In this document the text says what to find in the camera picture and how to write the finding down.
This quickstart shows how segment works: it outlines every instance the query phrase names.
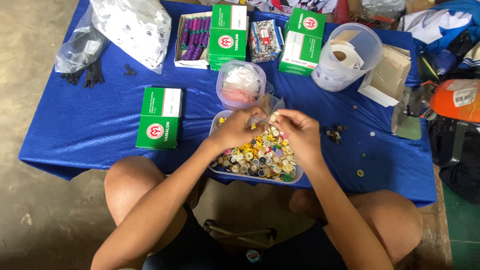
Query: plastic tub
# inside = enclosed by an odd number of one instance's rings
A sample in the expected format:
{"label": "plastic tub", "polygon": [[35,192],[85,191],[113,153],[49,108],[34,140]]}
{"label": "plastic tub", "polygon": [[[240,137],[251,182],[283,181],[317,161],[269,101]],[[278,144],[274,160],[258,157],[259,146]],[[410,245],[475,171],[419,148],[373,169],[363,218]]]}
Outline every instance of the plastic tub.
{"label": "plastic tub", "polygon": [[[218,120],[221,117],[226,118],[226,117],[230,116],[232,114],[232,112],[233,111],[231,111],[231,110],[223,110],[223,111],[219,112],[212,121],[212,125],[210,127],[210,133],[208,135],[210,136],[215,131],[216,123],[218,123]],[[237,177],[247,177],[247,178],[252,178],[252,179],[256,179],[256,180],[270,181],[270,182],[275,182],[275,183],[280,183],[280,184],[293,184],[293,183],[297,182],[298,180],[300,180],[300,178],[303,175],[303,169],[299,165],[296,166],[296,169],[295,169],[296,175],[295,175],[295,177],[292,178],[291,182],[276,181],[276,180],[273,180],[273,179],[268,179],[268,178],[263,178],[263,177],[249,176],[249,175],[246,175],[246,174],[243,174],[243,173],[220,172],[220,171],[214,170],[210,166],[208,166],[208,168],[211,171],[216,172],[216,173],[233,175],[233,176],[237,176]]]}
{"label": "plastic tub", "polygon": [[[260,75],[260,77],[261,77],[261,79],[260,79],[260,89],[258,91],[259,96],[258,96],[258,99],[255,102],[246,103],[246,102],[236,102],[236,101],[228,100],[220,92],[220,89],[223,87],[223,78],[225,77],[225,75],[227,73],[227,68],[229,66],[232,66],[232,65],[236,65],[236,66],[251,65],[257,71],[257,73]],[[267,79],[266,79],[266,76],[265,76],[265,72],[258,65],[254,64],[254,63],[248,63],[248,62],[243,62],[243,61],[238,61],[238,60],[228,61],[225,64],[223,64],[223,66],[218,71],[218,79],[216,81],[216,94],[218,95],[218,98],[222,102],[223,107],[227,110],[239,110],[239,109],[248,108],[248,107],[251,107],[251,106],[254,106],[254,105],[260,105],[262,103],[262,99],[264,97],[266,81],[267,81]]]}
{"label": "plastic tub", "polygon": [[[349,41],[355,47],[356,53],[364,61],[360,69],[353,69],[340,63],[331,49],[331,41],[343,31],[360,31]],[[322,89],[337,92],[358,80],[369,70],[373,69],[383,56],[383,44],[380,38],[370,28],[348,23],[340,25],[328,38],[320,52],[320,60],[311,76],[313,81]]]}

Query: table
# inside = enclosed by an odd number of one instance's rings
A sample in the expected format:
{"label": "table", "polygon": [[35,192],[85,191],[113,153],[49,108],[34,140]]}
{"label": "table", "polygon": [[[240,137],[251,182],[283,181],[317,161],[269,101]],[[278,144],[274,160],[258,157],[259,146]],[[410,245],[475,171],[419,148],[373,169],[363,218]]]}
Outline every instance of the table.
{"label": "table", "polygon": [[[19,153],[21,161],[70,180],[88,169],[108,169],[117,160],[132,155],[146,156],[164,173],[172,173],[191,156],[208,136],[213,117],[224,108],[215,92],[218,72],[174,66],[176,29],[181,14],[211,11],[211,7],[170,1],[161,3],[172,17],[163,73],[157,75],[149,71],[111,43],[101,56],[106,82],[95,85],[94,89],[69,85],[52,71]],[[87,7],[88,0],[79,1],[64,42]],[[248,15],[250,22],[275,19],[280,27],[288,19],[267,12],[249,12]],[[335,27],[335,24],[325,25],[324,41]],[[378,29],[375,32],[383,43],[408,49],[412,59],[416,58],[410,33]],[[136,76],[123,75],[126,63],[137,71]],[[278,59],[259,65],[275,87],[276,95],[285,99],[287,108],[303,111],[321,125],[331,126],[339,122],[348,126],[341,145],[322,137],[325,161],[345,192],[389,189],[419,207],[436,201],[425,121],[422,121],[422,139],[399,138],[390,130],[393,107],[384,108],[359,94],[357,89],[361,80],[343,91],[331,93],[317,87],[309,76],[279,72]],[[413,64],[407,85],[418,83],[417,65]],[[142,98],[147,86],[182,88],[184,91],[177,150],[149,151],[135,147]],[[371,132],[375,132],[375,136],[370,136]],[[364,171],[364,177],[357,176],[358,169]],[[210,170],[206,170],[205,175],[224,184],[234,179],[252,185],[266,183],[220,175]],[[304,175],[291,187],[305,189],[311,185]]]}

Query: person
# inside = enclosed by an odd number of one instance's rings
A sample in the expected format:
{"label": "person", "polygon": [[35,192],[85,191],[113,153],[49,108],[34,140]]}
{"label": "person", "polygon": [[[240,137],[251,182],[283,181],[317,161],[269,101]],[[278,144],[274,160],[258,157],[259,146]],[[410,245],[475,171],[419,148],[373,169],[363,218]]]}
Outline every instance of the person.
{"label": "person", "polygon": [[117,228],[96,252],[91,269],[393,269],[422,238],[422,216],[401,195],[380,190],[347,196],[322,157],[319,123],[296,110],[278,110],[313,191],[293,193],[289,207],[328,224],[265,249],[261,262],[230,255],[198,224],[184,202],[211,160],[268,128],[246,126],[260,107],[234,111],[183,165],[166,177],[145,157],[117,161],[105,177],[108,209]]}

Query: green floor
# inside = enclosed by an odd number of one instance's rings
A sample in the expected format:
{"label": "green floor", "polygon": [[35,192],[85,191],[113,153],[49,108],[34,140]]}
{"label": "green floor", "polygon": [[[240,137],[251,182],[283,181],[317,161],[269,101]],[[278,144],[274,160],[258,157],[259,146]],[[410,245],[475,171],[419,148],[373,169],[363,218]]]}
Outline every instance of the green floor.
{"label": "green floor", "polygon": [[480,270],[480,205],[443,184],[454,270]]}

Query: black shorts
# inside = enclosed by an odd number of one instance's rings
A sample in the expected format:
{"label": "black shorts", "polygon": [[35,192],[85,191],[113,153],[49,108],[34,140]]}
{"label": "black shorts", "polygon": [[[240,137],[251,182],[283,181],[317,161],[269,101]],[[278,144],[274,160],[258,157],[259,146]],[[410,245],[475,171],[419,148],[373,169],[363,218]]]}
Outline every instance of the black shorts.
{"label": "black shorts", "polygon": [[163,250],[147,257],[143,270],[347,269],[319,220],[299,235],[265,249],[261,262],[253,264],[246,255],[228,254],[198,224],[192,210],[184,208],[188,216],[179,235]]}

